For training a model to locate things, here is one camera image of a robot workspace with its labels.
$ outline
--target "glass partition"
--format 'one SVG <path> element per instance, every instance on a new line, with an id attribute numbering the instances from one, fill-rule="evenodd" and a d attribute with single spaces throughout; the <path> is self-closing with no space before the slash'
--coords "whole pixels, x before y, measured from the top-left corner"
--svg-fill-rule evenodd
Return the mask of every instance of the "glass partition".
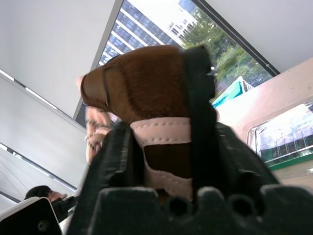
<path id="1" fill-rule="evenodd" d="M 269 167 L 313 159 L 313 100 L 252 128 L 248 145 Z"/>

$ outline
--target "tree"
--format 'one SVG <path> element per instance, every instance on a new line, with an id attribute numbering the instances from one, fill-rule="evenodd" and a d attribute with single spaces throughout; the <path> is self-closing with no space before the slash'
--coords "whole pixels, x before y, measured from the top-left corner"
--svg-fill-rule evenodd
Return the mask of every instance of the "tree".
<path id="1" fill-rule="evenodd" d="M 196 7 L 192 15 L 197 22 L 193 23 L 192 28 L 184 35 L 183 46 L 208 47 L 212 64 L 217 70 L 216 78 L 220 83 L 220 93 L 239 76 L 252 86 L 258 86 L 271 78 L 267 71 L 202 10 Z"/>

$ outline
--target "boot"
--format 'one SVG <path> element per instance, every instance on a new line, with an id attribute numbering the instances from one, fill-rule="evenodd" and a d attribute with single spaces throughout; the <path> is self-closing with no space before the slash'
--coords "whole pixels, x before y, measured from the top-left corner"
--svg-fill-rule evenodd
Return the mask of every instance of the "boot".
<path id="1" fill-rule="evenodd" d="M 114 57 L 84 76 L 81 94 L 89 106 L 131 126 L 144 152 L 145 186 L 192 200 L 190 118 L 177 47 L 144 47 Z"/>

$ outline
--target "building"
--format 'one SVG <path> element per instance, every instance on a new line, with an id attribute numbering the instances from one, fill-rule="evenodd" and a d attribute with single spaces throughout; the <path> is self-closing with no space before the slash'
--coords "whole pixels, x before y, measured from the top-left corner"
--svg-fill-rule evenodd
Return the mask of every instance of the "building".
<path id="1" fill-rule="evenodd" d="M 182 46 L 184 34 L 195 19 L 179 5 L 175 22 L 168 22 L 164 28 L 156 25 L 129 1 L 124 0 L 105 46 L 99 65 L 113 57 L 146 46 Z"/>
<path id="2" fill-rule="evenodd" d="M 184 10 L 189 12 L 190 14 L 193 12 L 193 10 L 196 8 L 196 5 L 191 0 L 179 0 L 178 3 Z"/>

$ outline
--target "pink leather strap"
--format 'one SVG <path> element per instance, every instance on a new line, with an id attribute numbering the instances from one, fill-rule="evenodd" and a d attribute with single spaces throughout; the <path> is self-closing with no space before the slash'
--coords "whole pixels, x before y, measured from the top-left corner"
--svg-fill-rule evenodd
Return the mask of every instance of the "pink leather strap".
<path id="1" fill-rule="evenodd" d="M 190 119 L 187 117 L 158 117 L 131 124 L 141 147 L 155 144 L 191 142 Z"/>
<path id="2" fill-rule="evenodd" d="M 131 128 L 142 149 L 148 145 L 191 142 L 190 119 L 186 117 L 158 117 L 142 120 L 132 123 Z M 145 157 L 144 161 L 145 186 L 162 188 L 169 195 L 192 200 L 192 179 L 184 179 L 169 172 L 154 170 L 149 166 Z"/>

